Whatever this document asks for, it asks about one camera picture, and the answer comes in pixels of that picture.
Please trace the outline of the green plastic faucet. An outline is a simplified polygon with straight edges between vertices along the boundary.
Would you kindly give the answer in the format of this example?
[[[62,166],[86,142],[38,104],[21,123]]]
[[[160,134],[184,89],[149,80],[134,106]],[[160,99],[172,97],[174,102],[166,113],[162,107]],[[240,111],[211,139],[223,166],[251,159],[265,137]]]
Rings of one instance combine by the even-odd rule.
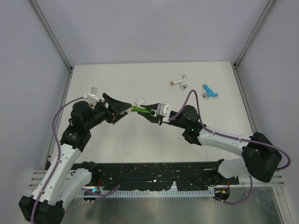
[[[153,110],[141,108],[141,107],[137,107],[137,106],[132,106],[131,112],[146,114],[146,115],[150,115],[150,116],[154,116],[156,114],[155,111],[153,111]]]

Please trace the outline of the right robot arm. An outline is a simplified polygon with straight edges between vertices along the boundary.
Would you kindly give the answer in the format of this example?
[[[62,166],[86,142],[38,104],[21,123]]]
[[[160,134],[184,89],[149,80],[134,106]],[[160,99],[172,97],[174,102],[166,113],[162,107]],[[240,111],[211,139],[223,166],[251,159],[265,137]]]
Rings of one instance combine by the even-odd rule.
[[[149,114],[143,115],[151,123],[182,128],[184,139],[199,146],[218,148],[237,155],[236,159],[222,159],[211,173],[212,180],[222,184],[228,178],[250,175],[268,183],[271,181],[281,160],[281,153],[273,148],[271,142],[262,133],[243,136],[213,129],[201,123],[200,115],[191,105],[183,106],[180,112],[171,110],[170,105],[143,105]]]

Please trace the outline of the second white elbow fitting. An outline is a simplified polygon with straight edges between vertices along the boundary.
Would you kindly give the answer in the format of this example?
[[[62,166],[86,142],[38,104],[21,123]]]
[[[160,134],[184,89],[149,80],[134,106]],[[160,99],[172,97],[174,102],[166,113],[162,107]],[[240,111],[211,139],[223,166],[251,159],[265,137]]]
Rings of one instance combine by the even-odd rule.
[[[141,105],[143,105],[145,102],[144,98],[138,98],[136,101],[135,101],[135,105],[137,107],[140,107]]]

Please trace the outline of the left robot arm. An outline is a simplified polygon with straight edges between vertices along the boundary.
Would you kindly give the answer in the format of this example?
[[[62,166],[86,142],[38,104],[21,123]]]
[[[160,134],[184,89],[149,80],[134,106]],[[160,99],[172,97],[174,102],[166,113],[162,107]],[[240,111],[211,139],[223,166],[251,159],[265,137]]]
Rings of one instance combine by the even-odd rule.
[[[90,130],[103,121],[115,124],[132,106],[105,93],[102,96],[100,100],[89,94],[70,102],[69,125],[61,139],[55,139],[58,147],[55,161],[31,196],[23,196],[19,201],[24,218],[30,223],[61,223],[73,197],[85,185],[94,186],[99,182],[99,167],[94,162],[83,162],[68,181],[66,177],[90,140]]]

